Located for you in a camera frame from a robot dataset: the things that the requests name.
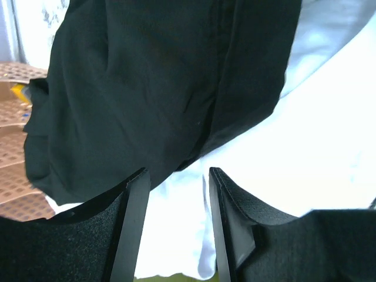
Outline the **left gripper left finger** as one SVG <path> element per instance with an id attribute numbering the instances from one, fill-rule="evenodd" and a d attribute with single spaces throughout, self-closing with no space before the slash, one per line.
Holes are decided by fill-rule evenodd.
<path id="1" fill-rule="evenodd" d="M 51 219 L 1 219 L 1 280 L 132 281 L 149 193 L 140 169 Z"/>

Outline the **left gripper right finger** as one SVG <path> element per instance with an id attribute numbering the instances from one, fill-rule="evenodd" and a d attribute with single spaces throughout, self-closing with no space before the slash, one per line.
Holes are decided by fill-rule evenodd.
<path id="1" fill-rule="evenodd" d="M 284 213 L 209 171 L 220 281 L 374 281 L 375 210 Z"/>

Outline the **black shirt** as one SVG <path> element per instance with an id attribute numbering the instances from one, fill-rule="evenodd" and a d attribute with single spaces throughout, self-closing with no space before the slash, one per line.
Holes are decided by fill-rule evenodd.
<path id="1" fill-rule="evenodd" d="M 156 187 L 269 117 L 300 1 L 71 1 L 29 84 L 26 176 L 80 203 L 141 168 Z"/>

